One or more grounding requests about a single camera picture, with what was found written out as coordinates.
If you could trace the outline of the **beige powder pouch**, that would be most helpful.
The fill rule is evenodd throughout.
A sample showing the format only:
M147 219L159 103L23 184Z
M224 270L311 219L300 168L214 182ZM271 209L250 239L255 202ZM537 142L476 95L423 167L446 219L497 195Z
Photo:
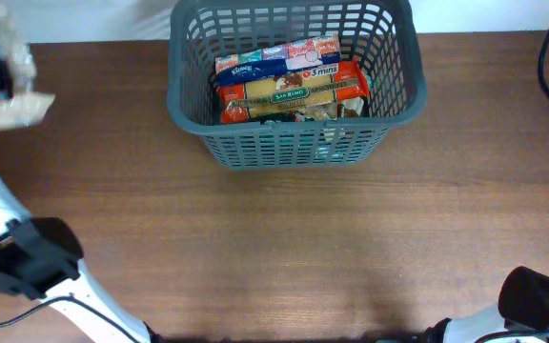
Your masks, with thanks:
M0 4L0 57L11 76L11 96L0 98L0 131L41 123L55 95L33 90L37 68L30 46L3 4Z

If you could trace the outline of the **Kleenex tissue multipack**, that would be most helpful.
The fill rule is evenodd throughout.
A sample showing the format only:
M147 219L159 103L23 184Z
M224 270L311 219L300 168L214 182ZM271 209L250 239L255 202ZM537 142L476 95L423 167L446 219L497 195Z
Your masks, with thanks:
M330 33L269 48L217 57L214 62L214 82L218 87L225 87L340 61L338 35Z

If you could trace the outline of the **San Remo spaghetti packet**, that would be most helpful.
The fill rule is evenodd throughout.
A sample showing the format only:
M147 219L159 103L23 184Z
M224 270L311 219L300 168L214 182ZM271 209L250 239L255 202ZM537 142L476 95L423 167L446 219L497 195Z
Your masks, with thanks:
M260 120L271 114L363 100L369 90L367 77L352 60L223 86L217 92L223 103L221 122L235 124Z

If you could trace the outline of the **beige brown snack pouch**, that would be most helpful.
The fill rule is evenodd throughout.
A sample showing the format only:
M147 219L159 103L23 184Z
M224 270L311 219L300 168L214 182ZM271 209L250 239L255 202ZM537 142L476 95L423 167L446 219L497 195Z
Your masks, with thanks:
M360 117L364 107L364 99L356 97L323 105L314 105L274 115L274 121L305 122L305 121L336 121L341 118Z

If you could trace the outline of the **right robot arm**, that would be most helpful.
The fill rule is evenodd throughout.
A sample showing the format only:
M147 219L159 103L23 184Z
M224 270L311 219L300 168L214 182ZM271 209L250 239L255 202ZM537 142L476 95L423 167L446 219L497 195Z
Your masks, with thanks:
M549 343L549 276L517 267L503 282L494 305L465 318L446 318L417 341Z

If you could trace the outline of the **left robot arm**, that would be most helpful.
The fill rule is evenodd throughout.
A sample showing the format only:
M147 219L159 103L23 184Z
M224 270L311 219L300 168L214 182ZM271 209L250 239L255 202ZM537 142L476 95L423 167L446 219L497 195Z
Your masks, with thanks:
M0 293L53 308L94 342L159 339L92 277L71 228L60 218L32 216L1 178Z

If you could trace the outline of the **grey plastic basket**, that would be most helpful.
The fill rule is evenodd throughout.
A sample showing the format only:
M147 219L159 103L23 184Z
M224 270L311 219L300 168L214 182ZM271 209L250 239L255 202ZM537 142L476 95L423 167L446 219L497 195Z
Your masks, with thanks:
M407 0L180 1L170 17L172 120L234 170L352 165L387 131L418 117L427 90ZM214 83L220 56L335 33L372 89L359 118L224 125Z

